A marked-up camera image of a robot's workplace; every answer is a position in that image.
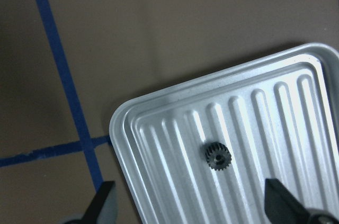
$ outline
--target brown surface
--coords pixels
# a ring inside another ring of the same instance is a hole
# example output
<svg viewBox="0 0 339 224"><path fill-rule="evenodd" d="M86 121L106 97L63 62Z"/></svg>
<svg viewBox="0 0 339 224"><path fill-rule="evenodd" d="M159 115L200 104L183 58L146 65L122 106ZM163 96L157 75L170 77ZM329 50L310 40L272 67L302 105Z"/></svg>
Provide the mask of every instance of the brown surface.
<svg viewBox="0 0 339 224"><path fill-rule="evenodd" d="M0 168L0 223L59 223L83 214L95 190L83 153Z"/></svg>
<svg viewBox="0 0 339 224"><path fill-rule="evenodd" d="M1 2L0 156L77 140L35 1ZM305 42L339 49L338 0L50 4L92 137L129 98ZM96 153L117 182L117 223L137 223L110 149ZM81 153L0 168L0 186L1 223L56 223L94 195Z"/></svg>
<svg viewBox="0 0 339 224"><path fill-rule="evenodd" d="M35 0L0 1L0 156L77 140Z"/></svg>

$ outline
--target metal tray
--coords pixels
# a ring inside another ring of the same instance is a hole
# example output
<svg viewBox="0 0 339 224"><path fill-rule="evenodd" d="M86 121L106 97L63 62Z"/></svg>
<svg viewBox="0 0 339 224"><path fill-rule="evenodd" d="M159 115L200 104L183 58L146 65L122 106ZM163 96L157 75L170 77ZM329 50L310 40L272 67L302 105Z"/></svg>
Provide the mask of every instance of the metal tray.
<svg viewBox="0 0 339 224"><path fill-rule="evenodd" d="M144 223L269 223L264 180L339 218L339 54L305 44L125 102L110 137ZM220 141L231 165L202 148Z"/></svg>

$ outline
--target gear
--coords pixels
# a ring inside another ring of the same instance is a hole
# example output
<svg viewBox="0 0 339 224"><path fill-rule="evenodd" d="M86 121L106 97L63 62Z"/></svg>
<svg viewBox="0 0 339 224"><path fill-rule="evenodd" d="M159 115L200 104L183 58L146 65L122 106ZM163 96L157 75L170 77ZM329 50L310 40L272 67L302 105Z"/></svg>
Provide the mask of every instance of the gear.
<svg viewBox="0 0 339 224"><path fill-rule="evenodd" d="M219 142L211 143L205 151L206 161L214 170L227 168L232 161L232 156L225 145Z"/></svg>

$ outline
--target aluminum tray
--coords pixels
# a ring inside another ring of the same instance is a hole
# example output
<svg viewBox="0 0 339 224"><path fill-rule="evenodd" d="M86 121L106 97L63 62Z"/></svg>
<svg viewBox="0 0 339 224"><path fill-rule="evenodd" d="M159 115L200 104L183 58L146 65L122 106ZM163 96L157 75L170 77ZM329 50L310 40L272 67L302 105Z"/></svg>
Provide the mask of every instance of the aluminum tray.
<svg viewBox="0 0 339 224"><path fill-rule="evenodd" d="M339 218L338 91L339 54L311 43L127 101L110 137L142 221L269 223L268 177ZM214 141L226 170L205 161Z"/></svg>

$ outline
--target ribbed surface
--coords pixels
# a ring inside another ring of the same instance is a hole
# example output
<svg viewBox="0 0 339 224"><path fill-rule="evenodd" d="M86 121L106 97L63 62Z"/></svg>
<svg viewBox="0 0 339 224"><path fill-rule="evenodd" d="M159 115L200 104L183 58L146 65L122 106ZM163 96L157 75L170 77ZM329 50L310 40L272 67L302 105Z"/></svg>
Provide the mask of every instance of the ribbed surface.
<svg viewBox="0 0 339 224"><path fill-rule="evenodd" d="M305 65L286 71L138 112L129 126L138 178L146 184L139 196L153 211L147 222L269 223L263 209L269 177L306 207L337 214L322 76ZM204 159L203 146L214 141L232 155L226 170L214 171Z"/></svg>

